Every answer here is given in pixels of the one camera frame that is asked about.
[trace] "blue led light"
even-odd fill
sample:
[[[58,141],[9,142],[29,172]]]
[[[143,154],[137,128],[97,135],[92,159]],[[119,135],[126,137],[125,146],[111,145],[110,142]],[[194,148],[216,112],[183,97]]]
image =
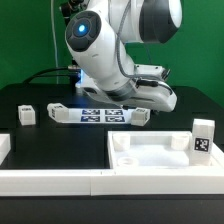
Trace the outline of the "blue led light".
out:
[[[79,32],[80,32],[80,33],[85,32],[85,30],[86,30],[86,27],[85,27],[84,25],[80,25],[80,26],[79,26]]]

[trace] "white tray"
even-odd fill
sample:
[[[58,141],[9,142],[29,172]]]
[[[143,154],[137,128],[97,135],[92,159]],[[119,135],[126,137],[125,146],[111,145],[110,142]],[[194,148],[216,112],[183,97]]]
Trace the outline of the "white tray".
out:
[[[126,132],[131,147],[125,153],[140,163],[118,167],[114,133],[108,132],[111,169],[0,170],[0,196],[224,194],[224,155],[215,144],[210,166],[190,166],[188,150],[170,148],[173,132]]]

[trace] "cable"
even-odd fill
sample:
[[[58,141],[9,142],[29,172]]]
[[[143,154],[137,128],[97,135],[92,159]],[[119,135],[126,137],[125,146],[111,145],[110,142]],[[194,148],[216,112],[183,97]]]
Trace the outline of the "cable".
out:
[[[152,64],[152,59],[151,59],[151,56],[150,56],[149,48],[148,48],[146,43],[144,43],[144,48],[145,48],[146,54],[147,54],[148,59],[149,59],[149,64],[151,65]]]
[[[54,20],[54,0],[51,0],[51,27],[52,27],[52,35],[53,35],[53,42],[54,42],[54,58],[55,58],[55,65],[58,67],[58,46],[55,34],[55,20]]]
[[[126,16],[128,14],[128,10],[130,9],[130,7],[131,7],[131,0],[129,0],[129,2],[128,2],[126,8],[125,8],[124,14],[123,14],[122,19],[121,19],[120,27],[119,27],[119,30],[118,30],[117,40],[116,40],[117,62],[118,62],[118,67],[120,69],[120,72],[122,73],[123,76],[125,76],[126,78],[130,78],[130,79],[133,79],[133,78],[148,78],[148,79],[152,79],[152,80],[161,81],[161,79],[159,77],[156,77],[156,76],[150,75],[150,74],[128,75],[122,67],[121,55],[120,55],[121,33],[122,33],[124,22],[125,22],[125,19],[126,19]]]
[[[50,69],[45,69],[45,70],[42,70],[40,72],[37,72],[35,73],[34,75],[32,75],[31,77],[25,79],[23,81],[23,83],[29,83],[32,79],[36,78],[36,77],[39,77],[41,76],[42,74],[45,74],[45,73],[48,73],[48,72],[54,72],[54,71],[66,71],[66,70],[69,70],[68,67],[58,67],[58,68],[50,68]]]

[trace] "black cable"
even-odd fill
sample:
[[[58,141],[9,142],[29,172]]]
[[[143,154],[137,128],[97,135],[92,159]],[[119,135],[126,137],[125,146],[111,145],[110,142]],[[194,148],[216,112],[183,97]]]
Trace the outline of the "black cable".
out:
[[[48,72],[54,72],[54,71],[66,71],[68,70],[68,67],[58,67],[58,68],[49,68],[42,71],[39,71],[32,75],[31,77],[25,79],[23,83],[29,83],[32,79],[41,76],[42,74],[48,73]]]

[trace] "white box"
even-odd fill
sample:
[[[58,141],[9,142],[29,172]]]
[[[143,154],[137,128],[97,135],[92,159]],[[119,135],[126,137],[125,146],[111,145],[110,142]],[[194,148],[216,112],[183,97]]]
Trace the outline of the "white box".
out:
[[[61,103],[50,103],[47,110],[48,115],[57,122],[65,122],[69,119],[69,109]]]
[[[213,120],[194,119],[190,163],[192,165],[209,165],[215,131]]]
[[[36,124],[36,115],[31,105],[18,106],[19,120],[22,125]]]
[[[131,124],[144,126],[150,118],[150,110],[145,108],[136,108],[131,114]]]
[[[0,165],[4,161],[5,157],[8,155],[10,149],[10,135],[0,134]]]

